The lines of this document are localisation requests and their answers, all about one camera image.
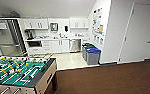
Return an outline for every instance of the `microwave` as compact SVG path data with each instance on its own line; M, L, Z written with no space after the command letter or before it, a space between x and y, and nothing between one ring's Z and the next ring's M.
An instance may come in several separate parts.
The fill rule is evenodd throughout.
M42 47L41 41L28 41L29 47Z

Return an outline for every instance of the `stainless steel refrigerator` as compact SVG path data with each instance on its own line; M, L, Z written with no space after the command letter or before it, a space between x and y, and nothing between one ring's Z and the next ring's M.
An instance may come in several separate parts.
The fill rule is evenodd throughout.
M8 56L26 52L17 19L0 19L0 49Z

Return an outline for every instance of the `doorway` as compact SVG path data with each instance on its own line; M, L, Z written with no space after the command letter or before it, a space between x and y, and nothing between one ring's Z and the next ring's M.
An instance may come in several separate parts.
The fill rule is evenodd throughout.
M135 3L130 14L118 64L145 59L150 44L150 4Z

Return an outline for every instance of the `dark wood floor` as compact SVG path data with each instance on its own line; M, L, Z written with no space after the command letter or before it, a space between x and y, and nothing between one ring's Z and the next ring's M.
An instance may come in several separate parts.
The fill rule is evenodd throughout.
M45 94L150 94L150 61L57 71Z

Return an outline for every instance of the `sign on wall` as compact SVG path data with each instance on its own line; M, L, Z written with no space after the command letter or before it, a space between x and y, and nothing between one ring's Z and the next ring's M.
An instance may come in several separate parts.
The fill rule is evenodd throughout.
M100 24L102 15L102 8L97 9L93 13L93 27L92 32L94 35L101 34L103 32L103 25Z

